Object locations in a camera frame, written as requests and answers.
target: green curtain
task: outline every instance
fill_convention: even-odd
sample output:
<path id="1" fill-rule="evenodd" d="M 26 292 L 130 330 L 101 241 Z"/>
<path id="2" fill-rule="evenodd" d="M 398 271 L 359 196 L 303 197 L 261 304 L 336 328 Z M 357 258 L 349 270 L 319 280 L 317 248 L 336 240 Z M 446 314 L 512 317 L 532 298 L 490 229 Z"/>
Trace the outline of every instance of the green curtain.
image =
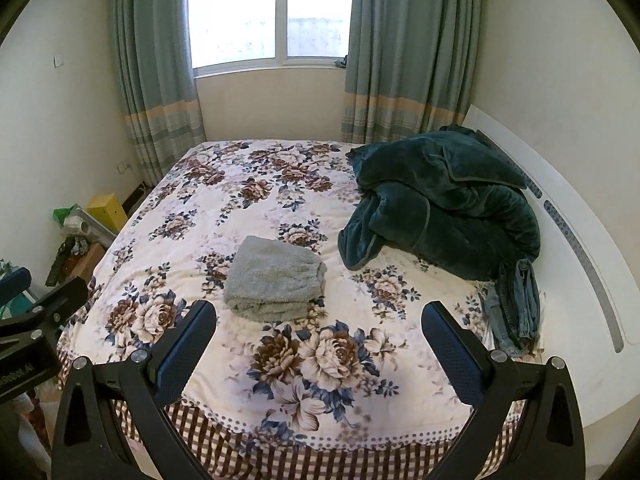
<path id="1" fill-rule="evenodd" d="M 353 0 L 342 138 L 396 140 L 461 123 L 480 0 Z"/>
<path id="2" fill-rule="evenodd" d="M 157 184 L 206 140 L 187 0 L 111 0 L 111 31 L 130 138 L 145 180 Z"/>

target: bed sheet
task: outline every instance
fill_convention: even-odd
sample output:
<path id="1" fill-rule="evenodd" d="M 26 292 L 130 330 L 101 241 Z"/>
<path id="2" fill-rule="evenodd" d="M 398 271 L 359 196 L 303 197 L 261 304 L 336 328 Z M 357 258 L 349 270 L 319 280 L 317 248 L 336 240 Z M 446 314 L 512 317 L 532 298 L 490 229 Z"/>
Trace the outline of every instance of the bed sheet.
<path id="1" fill-rule="evenodd" d="M 344 267 L 337 234 L 360 201 L 351 147 L 247 140 L 193 148 L 95 269 L 90 310 L 60 339 L 63 377 L 76 356 L 112 362 L 149 348 L 194 301 L 208 300 L 216 333 L 167 413 L 212 475 L 422 478 L 470 413 L 422 336 L 422 308 L 441 301 L 478 337 L 486 325 L 473 283 L 415 256 L 384 247 L 360 271 Z M 226 307 L 226 276 L 247 235 L 322 257 L 324 296 L 306 317 L 262 324 Z M 138 438 L 126 405 L 117 410 Z"/>

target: window pane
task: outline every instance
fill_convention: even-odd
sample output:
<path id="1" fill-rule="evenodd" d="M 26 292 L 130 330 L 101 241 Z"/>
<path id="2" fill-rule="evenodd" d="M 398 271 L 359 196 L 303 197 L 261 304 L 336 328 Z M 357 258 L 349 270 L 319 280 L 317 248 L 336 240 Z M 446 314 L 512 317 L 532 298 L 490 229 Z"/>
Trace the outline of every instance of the window pane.
<path id="1" fill-rule="evenodd" d="M 351 0 L 287 0 L 289 56 L 344 57 Z"/>
<path id="2" fill-rule="evenodd" d="M 189 0 L 193 67 L 275 57 L 276 0 Z"/>

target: beige wall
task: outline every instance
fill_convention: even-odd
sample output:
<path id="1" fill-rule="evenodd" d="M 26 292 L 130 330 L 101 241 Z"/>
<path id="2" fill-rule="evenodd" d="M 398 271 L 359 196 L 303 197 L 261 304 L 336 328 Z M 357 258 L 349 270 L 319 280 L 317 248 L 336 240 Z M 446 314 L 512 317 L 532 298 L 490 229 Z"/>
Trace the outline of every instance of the beige wall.
<path id="1" fill-rule="evenodd" d="M 120 115 L 109 0 L 31 0 L 0 46 L 0 257 L 44 279 L 63 237 L 57 207 L 141 181 Z M 61 52 L 64 66 L 53 67 Z"/>
<path id="2" fill-rule="evenodd" d="M 472 102 L 574 186 L 640 282 L 640 53 L 605 0 L 482 5 Z M 588 464 L 610 463 L 639 416 L 640 397 L 585 428 Z"/>
<path id="3" fill-rule="evenodd" d="M 209 140 L 340 140 L 344 70 L 253 70 L 196 85 Z"/>

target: dark teal plush blanket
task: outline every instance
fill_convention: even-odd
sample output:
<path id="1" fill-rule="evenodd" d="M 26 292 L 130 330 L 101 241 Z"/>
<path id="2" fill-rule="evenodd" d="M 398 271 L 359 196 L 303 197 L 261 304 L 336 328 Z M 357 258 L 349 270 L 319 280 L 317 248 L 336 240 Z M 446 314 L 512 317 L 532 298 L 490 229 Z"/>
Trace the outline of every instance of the dark teal plush blanket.
<path id="1" fill-rule="evenodd" d="M 365 195 L 338 248 L 350 270 L 385 243 L 466 280 L 496 278 L 503 260 L 533 261 L 540 231 L 521 174 L 460 126 L 354 148 L 348 158 Z"/>

